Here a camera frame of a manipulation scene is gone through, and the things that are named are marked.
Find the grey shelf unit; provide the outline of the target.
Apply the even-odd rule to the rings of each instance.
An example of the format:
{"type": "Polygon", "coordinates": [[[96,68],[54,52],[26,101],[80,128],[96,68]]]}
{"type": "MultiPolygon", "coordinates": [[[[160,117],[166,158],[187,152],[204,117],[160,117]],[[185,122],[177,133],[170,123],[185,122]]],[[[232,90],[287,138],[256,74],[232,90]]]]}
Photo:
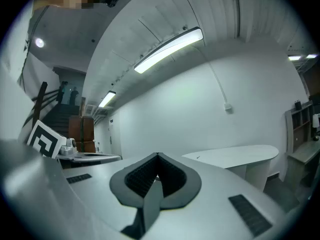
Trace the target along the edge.
{"type": "Polygon", "coordinates": [[[287,149],[288,155],[293,154],[301,145],[312,140],[312,121],[314,107],[313,102],[300,103],[298,107],[285,112],[287,129],[287,149]]]}

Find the long ceiling light bar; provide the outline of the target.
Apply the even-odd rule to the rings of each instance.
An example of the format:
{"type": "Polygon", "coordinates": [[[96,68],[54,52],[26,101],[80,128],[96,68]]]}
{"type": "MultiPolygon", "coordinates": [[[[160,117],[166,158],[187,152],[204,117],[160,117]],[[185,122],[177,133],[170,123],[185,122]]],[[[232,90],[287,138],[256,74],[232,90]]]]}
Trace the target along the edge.
{"type": "Polygon", "coordinates": [[[139,74],[143,74],[145,71],[147,71],[149,68],[151,68],[164,58],[170,56],[171,54],[179,51],[186,46],[203,40],[203,38],[204,36],[201,28],[193,27],[169,39],[156,49],[152,50],[138,63],[136,63],[133,69],[139,74]]]}

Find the grey desk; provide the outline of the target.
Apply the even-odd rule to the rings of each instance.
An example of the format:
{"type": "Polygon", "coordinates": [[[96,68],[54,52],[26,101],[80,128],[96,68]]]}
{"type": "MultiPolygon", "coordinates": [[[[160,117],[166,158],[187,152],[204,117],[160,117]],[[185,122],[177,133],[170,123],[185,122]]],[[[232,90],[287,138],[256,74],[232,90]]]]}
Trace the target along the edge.
{"type": "Polygon", "coordinates": [[[320,160],[320,140],[302,144],[294,153],[287,155],[287,171],[284,182],[294,192],[303,178],[312,182],[320,160]]]}

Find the white curved table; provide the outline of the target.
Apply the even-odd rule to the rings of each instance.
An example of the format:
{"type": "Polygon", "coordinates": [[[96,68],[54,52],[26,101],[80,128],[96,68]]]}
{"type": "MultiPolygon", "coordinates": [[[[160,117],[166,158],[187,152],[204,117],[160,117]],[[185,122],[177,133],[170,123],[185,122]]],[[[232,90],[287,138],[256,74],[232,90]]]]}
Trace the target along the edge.
{"type": "Polygon", "coordinates": [[[229,170],[263,191],[271,160],[278,154],[279,150],[271,145],[248,145],[198,151],[183,157],[229,170]]]}

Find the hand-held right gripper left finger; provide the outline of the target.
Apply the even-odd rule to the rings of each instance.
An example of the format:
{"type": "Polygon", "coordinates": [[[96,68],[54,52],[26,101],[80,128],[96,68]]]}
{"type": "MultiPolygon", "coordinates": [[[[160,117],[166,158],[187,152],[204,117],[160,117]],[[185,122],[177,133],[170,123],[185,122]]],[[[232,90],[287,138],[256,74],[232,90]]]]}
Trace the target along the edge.
{"type": "Polygon", "coordinates": [[[116,172],[109,181],[111,192],[118,201],[141,209],[144,198],[157,176],[158,154],[151,155],[116,172]]]}

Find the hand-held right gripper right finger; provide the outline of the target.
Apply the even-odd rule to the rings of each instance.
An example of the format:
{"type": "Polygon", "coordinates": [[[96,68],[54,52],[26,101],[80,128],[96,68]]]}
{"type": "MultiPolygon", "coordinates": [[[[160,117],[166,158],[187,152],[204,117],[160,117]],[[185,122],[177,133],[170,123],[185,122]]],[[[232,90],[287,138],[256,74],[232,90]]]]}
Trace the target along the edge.
{"type": "Polygon", "coordinates": [[[157,175],[162,184],[161,210],[187,206],[202,187],[201,177],[194,169],[163,153],[157,154],[157,175]]]}

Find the short ceiling light bar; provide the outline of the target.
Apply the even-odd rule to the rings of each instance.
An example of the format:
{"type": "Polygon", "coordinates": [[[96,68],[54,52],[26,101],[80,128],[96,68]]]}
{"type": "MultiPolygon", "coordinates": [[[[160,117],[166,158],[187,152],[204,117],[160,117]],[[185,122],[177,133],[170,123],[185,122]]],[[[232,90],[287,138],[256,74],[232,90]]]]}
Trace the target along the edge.
{"type": "Polygon", "coordinates": [[[114,98],[115,95],[116,95],[115,91],[109,90],[105,95],[105,97],[99,103],[98,107],[104,108],[114,98]]]}

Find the white wall conduit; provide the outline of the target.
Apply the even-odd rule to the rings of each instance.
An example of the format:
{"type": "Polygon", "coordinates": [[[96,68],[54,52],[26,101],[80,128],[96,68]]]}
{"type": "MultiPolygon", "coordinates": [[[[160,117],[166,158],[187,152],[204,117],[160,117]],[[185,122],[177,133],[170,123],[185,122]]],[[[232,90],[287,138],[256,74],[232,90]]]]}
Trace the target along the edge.
{"type": "Polygon", "coordinates": [[[212,73],[213,73],[213,76],[214,76],[214,78],[215,78],[215,81],[216,81],[216,83],[217,83],[217,85],[218,85],[218,87],[219,87],[220,93],[221,93],[221,95],[222,95],[223,105],[224,105],[224,107],[226,107],[229,103],[228,103],[226,94],[225,94],[225,92],[224,92],[224,90],[223,90],[223,87],[222,87],[222,85],[221,85],[221,82],[220,82],[220,80],[219,80],[219,78],[218,78],[218,76],[217,76],[217,74],[216,74],[216,71],[215,71],[215,69],[213,68],[213,66],[212,66],[212,64],[211,64],[211,61],[207,59],[207,57],[205,56],[205,54],[204,54],[200,49],[196,48],[196,50],[201,54],[201,56],[203,57],[203,59],[205,60],[205,62],[206,62],[206,63],[208,64],[208,66],[210,67],[210,69],[211,69],[211,71],[212,71],[212,73]]]}

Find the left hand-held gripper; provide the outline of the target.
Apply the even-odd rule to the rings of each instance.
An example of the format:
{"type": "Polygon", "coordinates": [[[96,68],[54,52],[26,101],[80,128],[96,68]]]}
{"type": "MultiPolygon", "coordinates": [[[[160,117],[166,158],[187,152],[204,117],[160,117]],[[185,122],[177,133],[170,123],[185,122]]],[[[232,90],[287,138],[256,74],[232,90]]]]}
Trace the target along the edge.
{"type": "Polygon", "coordinates": [[[63,169],[88,167],[121,161],[118,154],[97,152],[79,152],[73,138],[67,138],[40,120],[35,123],[27,145],[38,151],[43,157],[57,161],[63,169]]]}

